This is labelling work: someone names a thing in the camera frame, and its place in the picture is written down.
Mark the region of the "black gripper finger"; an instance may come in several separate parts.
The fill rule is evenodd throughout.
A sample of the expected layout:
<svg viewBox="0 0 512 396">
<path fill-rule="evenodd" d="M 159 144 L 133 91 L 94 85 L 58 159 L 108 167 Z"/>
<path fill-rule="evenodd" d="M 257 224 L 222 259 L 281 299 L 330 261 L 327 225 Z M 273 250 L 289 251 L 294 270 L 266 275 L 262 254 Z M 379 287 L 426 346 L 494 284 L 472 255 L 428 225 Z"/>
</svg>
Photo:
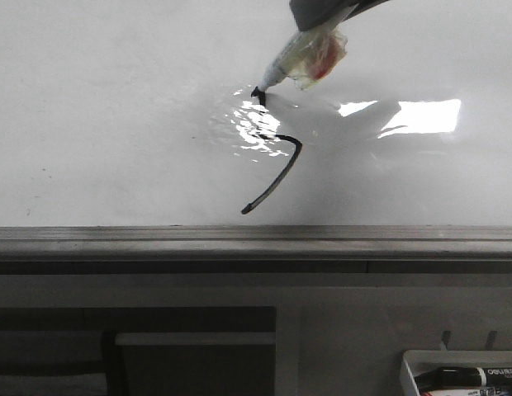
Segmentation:
<svg viewBox="0 0 512 396">
<path fill-rule="evenodd" d="M 291 9 L 299 31 L 309 31 L 334 17 L 346 21 L 387 0 L 291 0 Z"/>
</svg>

